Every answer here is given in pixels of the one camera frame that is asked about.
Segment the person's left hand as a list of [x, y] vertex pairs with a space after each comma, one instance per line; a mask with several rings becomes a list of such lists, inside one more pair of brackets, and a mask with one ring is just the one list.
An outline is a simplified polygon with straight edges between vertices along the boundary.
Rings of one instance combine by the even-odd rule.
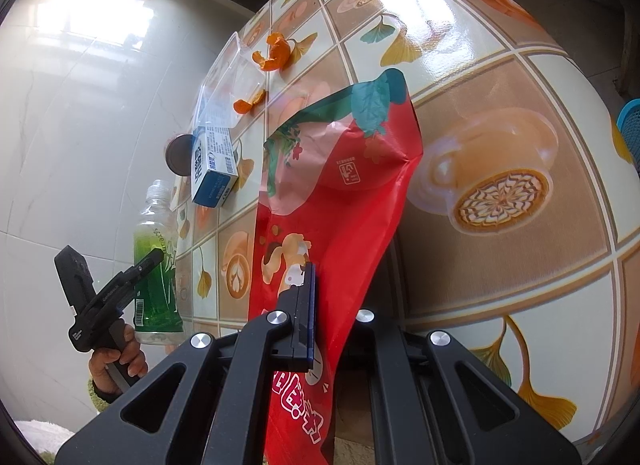
[[117, 397], [122, 393], [122, 389], [117, 386], [111, 375], [108, 374], [107, 366], [109, 364], [118, 362], [124, 365], [130, 377], [143, 377], [149, 371], [145, 354], [131, 325], [126, 324], [124, 326], [122, 337], [124, 337], [125, 342], [125, 347], [122, 351], [108, 348], [96, 349], [88, 362], [94, 390], [105, 398]]

